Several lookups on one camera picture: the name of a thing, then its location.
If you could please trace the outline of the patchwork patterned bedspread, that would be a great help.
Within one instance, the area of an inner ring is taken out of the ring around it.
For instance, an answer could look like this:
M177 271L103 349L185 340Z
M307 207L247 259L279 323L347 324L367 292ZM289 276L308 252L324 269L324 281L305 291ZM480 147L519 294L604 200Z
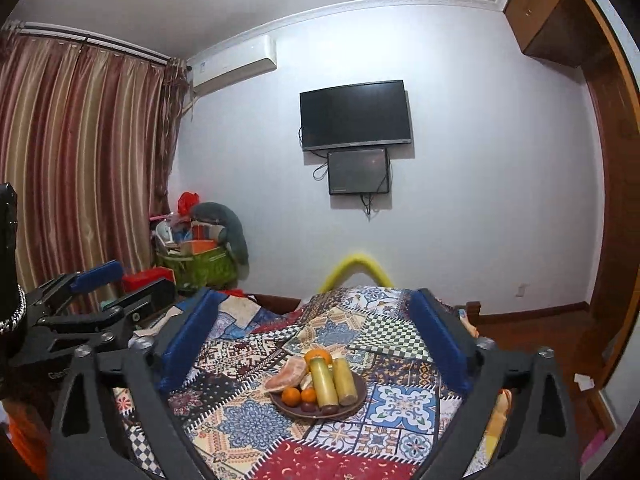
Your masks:
M462 404L412 310L420 292L357 286L291 307L213 294L216 320L171 414L221 479L407 479Z

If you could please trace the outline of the yellow sugarcane piece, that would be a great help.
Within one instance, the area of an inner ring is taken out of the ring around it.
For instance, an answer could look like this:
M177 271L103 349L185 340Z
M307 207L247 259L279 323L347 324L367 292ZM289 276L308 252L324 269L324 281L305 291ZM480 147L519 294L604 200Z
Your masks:
M338 403L341 406L352 406L357 402L358 391L352 370L345 358L333 361L333 380Z
M338 405L334 380L326 363L322 359L314 359L309 364L309 369L317 393L318 407L322 408L326 404Z

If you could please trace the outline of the red plastic bag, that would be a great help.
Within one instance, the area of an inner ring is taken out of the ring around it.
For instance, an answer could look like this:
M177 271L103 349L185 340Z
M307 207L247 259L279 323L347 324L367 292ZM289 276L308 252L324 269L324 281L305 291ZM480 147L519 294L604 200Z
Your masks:
M192 207L200 202L200 196L195 192L183 192L177 203L177 212L180 217L189 217Z

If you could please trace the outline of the yellow curved tube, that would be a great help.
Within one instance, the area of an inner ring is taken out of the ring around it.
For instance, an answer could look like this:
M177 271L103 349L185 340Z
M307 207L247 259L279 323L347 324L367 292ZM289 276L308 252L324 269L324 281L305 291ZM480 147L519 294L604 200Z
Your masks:
M342 259L329 273L319 287L320 294L340 287L354 274L367 275L376 286L394 287L393 281L375 258L362 252L355 252Z

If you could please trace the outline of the small wall monitor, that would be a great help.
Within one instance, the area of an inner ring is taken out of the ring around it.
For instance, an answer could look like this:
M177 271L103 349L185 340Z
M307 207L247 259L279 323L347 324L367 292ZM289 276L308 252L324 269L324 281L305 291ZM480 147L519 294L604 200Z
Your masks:
M329 194L369 195L390 192L390 164L385 148L357 148L328 154Z

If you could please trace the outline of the grey plush pillow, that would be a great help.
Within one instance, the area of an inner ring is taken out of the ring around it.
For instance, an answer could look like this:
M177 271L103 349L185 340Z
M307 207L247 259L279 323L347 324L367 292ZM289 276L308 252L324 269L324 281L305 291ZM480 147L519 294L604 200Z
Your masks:
M239 217L223 204L206 202L190 209L195 221L221 226L224 230L224 244L228 246L232 258L240 266L248 265L248 248Z

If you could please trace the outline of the wooden wardrobe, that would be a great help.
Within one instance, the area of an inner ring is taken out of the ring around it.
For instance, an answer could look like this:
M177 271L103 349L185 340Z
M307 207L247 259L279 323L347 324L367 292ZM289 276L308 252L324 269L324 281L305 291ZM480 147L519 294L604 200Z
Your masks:
M576 76L594 165L592 329L582 372L604 387L639 302L639 12L631 0L497 0L522 53Z

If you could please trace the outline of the striped red gold curtain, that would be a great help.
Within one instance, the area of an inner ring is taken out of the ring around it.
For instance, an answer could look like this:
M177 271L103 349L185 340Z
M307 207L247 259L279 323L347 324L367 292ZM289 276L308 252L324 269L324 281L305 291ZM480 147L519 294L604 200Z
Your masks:
M180 58L2 32L1 177L17 192L24 288L111 260L152 266L188 89Z

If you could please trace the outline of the white air conditioner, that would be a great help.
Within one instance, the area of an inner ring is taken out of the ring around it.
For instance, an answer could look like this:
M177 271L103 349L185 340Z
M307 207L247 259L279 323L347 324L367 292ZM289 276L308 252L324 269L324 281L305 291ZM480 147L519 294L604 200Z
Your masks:
M196 96L218 91L277 69L277 43L259 36L221 50L203 51L190 58Z

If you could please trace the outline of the dark red date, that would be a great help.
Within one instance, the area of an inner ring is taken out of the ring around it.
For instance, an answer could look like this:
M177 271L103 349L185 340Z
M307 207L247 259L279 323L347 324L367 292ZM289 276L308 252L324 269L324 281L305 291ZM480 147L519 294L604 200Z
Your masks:
M326 404L321 408L322 415L335 415L340 410L340 406L337 404Z
M300 404L300 408L306 413L314 413L317 411L317 405L310 402L303 402Z

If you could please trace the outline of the large pomelo segment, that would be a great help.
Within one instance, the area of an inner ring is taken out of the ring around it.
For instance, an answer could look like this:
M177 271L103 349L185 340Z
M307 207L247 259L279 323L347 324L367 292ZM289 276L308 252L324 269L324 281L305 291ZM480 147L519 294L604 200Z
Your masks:
M287 388L297 387L307 373L306 361L300 356L291 356L277 374L265 381L265 392L281 393Z

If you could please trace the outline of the small pomelo segment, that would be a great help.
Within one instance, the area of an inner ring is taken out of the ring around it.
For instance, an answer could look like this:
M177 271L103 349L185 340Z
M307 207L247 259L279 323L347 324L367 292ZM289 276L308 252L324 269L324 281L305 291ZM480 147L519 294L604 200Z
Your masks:
M312 387L312 375L311 373L307 373L302 379L302 381L300 382L300 384L298 385L298 388L300 391L303 391L311 387Z

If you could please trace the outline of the green storage box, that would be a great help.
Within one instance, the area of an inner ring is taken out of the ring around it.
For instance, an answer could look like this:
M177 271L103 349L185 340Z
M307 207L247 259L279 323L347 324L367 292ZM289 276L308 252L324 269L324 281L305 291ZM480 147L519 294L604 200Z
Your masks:
M155 261L158 266L174 272L177 288L182 292L196 292L204 286L225 289L238 278L235 262L221 247L197 255L158 252Z

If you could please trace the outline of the orange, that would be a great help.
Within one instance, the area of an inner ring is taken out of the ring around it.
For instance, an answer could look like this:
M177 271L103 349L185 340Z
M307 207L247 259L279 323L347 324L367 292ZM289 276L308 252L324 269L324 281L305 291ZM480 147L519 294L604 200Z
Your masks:
M302 402L302 394L297 387L285 388L281 393L282 403L290 408L296 408Z
M317 403L317 393L316 390L314 390L314 388L309 387L304 389L301 393L300 393L300 400L303 403L310 403L310 404L316 404Z
M331 365L333 362L331 353L323 348L312 348L305 353L304 360L307 364L310 364L314 359L322 359L326 365Z

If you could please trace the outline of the large wall television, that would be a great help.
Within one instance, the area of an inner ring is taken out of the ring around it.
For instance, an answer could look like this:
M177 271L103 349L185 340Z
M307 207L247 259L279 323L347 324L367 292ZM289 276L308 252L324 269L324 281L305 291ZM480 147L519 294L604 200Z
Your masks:
M345 84L299 95L299 140L305 152L412 142L401 80Z

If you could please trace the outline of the red flat box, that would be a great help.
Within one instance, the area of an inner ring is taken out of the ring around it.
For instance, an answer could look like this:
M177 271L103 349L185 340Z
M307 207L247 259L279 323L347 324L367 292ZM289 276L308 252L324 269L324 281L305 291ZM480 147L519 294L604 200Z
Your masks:
M173 282L175 281L175 273L173 270L163 266L156 266L135 274L127 274L122 277L122 288L125 292L135 292L157 280Z

